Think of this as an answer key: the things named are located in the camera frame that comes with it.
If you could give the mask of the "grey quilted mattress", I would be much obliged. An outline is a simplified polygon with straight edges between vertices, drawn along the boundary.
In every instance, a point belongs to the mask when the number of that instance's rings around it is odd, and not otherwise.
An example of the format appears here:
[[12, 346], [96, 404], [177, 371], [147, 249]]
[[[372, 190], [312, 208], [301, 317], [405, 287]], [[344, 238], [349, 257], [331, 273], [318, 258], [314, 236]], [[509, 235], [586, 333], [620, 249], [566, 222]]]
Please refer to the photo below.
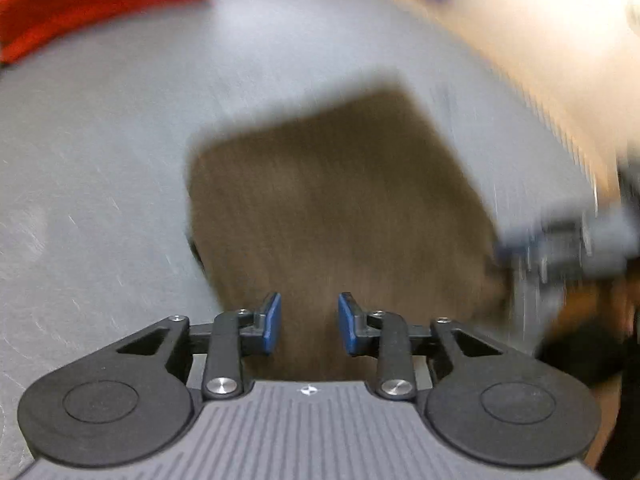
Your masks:
[[208, 0], [55, 41], [1, 74], [1, 474], [30, 461], [16, 409], [49, 370], [216, 300], [186, 244], [198, 140], [399, 78], [501, 231], [590, 206], [529, 100], [393, 0]]

